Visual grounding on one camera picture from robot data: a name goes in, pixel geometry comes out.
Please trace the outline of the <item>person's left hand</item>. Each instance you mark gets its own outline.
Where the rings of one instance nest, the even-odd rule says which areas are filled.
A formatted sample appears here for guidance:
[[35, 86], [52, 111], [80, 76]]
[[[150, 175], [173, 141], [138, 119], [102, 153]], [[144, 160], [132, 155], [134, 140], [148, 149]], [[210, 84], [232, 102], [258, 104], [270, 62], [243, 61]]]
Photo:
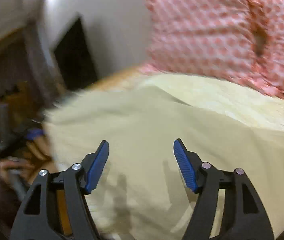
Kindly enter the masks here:
[[0, 179], [9, 184], [9, 172], [17, 170], [27, 182], [32, 182], [42, 168], [52, 163], [49, 141], [45, 135], [13, 141], [0, 151]]

